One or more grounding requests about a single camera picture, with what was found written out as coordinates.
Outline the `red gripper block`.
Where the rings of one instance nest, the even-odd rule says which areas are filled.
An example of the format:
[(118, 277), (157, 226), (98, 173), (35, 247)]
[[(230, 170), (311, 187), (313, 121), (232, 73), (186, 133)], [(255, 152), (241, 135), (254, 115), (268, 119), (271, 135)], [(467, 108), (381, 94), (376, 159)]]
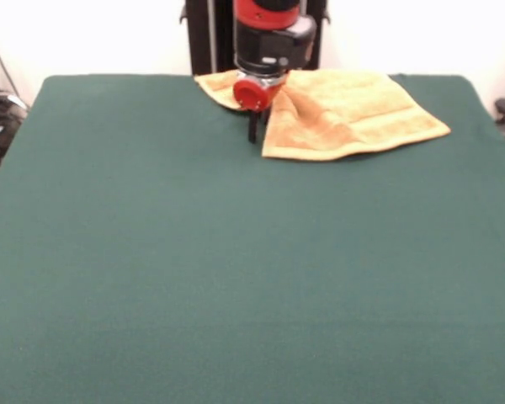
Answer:
[(250, 143), (257, 141), (258, 117), (267, 125), (271, 114), (270, 105), (283, 87), (286, 75), (280, 77), (257, 77), (240, 73), (233, 84), (232, 93), (241, 109), (249, 110), (247, 139)]

